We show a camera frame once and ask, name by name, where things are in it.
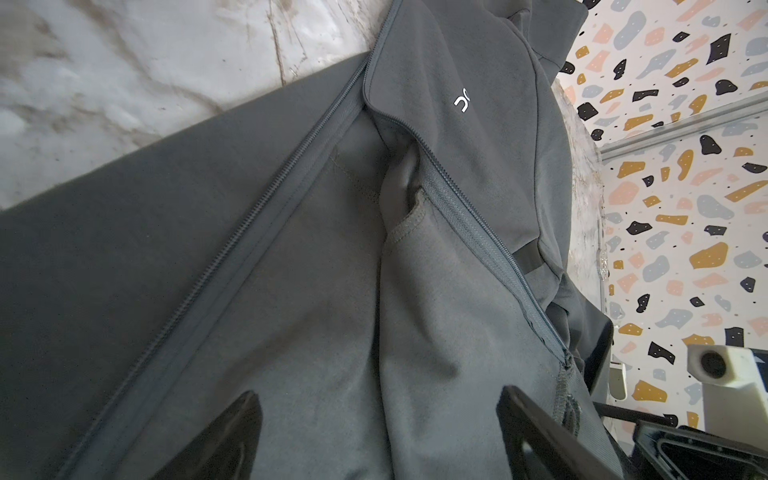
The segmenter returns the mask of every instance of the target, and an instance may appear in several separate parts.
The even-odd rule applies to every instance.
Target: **brand logo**
[[[462,107],[462,112],[465,112],[465,111],[467,111],[467,107],[469,106],[469,95],[467,95],[467,89],[466,88],[462,88],[462,91],[464,92],[464,95],[463,96],[459,95],[459,97],[456,98],[456,101],[453,102],[453,104],[454,105],[458,105],[459,102],[463,101],[464,102],[464,106]]]

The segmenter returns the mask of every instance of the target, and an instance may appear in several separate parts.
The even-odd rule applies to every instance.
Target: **patterned wall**
[[[768,91],[766,0],[583,3],[558,78],[598,145]]]
[[[701,429],[687,345],[768,349],[767,132],[757,115],[604,165],[618,405]]]

